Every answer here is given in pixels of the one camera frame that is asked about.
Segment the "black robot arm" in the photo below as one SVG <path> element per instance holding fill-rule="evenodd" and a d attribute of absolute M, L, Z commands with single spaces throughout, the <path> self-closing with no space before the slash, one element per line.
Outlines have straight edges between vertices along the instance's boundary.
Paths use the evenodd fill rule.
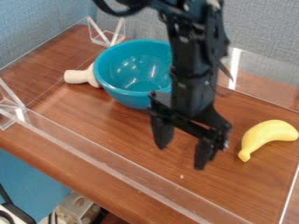
<path fill-rule="evenodd" d="M 106 0 L 92 0 L 115 17 L 130 17 L 144 8 L 156 10 L 166 24 L 172 49 L 172 92 L 150 94 L 154 141 L 164 148 L 180 129 L 198 137 L 194 168 L 202 170 L 227 147 L 231 124 L 215 109 L 219 73 L 230 70 L 224 29 L 224 0 L 116 0 L 126 8 L 114 10 Z"/>

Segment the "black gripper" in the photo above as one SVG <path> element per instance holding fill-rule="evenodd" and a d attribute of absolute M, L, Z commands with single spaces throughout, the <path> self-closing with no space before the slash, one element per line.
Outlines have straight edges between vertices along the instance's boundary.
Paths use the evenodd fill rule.
<path fill-rule="evenodd" d="M 172 95 L 162 91 L 150 93 L 150 116 L 154 142 L 160 150 L 174 140 L 174 128 L 200 138 L 195 146 L 194 168 L 203 170 L 215 152 L 224 150 L 228 142 L 231 123 L 224 119 L 211 103 L 195 115 L 180 112 L 171 106 Z"/>

